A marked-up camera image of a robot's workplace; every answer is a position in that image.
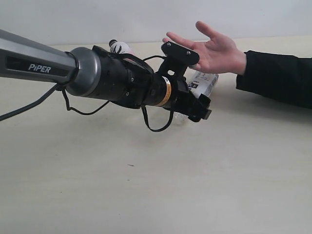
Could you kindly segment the black sleeved forearm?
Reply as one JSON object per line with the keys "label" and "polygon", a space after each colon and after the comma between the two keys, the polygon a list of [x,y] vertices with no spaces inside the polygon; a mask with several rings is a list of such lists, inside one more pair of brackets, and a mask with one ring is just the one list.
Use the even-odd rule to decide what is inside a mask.
{"label": "black sleeved forearm", "polygon": [[247,51],[236,89],[282,103],[312,108],[312,59]]}

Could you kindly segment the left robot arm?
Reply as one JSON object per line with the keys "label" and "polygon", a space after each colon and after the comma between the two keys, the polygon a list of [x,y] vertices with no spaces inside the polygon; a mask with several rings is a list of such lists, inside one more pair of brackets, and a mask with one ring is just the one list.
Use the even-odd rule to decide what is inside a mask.
{"label": "left robot arm", "polygon": [[76,97],[110,101],[139,109],[162,107],[186,115],[191,121],[207,119],[210,99],[196,97],[185,72],[199,61],[199,54],[173,42],[162,44],[159,69],[131,53],[107,51],[99,46],[60,51],[47,45],[1,31],[0,75],[53,82]]}

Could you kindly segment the person's open hand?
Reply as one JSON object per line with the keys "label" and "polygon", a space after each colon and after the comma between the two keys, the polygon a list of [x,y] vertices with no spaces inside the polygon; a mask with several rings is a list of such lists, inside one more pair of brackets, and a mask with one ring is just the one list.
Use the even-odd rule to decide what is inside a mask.
{"label": "person's open hand", "polygon": [[216,31],[202,21],[195,23],[196,29],[209,38],[208,41],[185,39],[173,32],[167,32],[163,42],[175,42],[199,54],[199,61],[189,68],[202,73],[243,75],[247,65],[246,54],[240,51],[228,36]]}

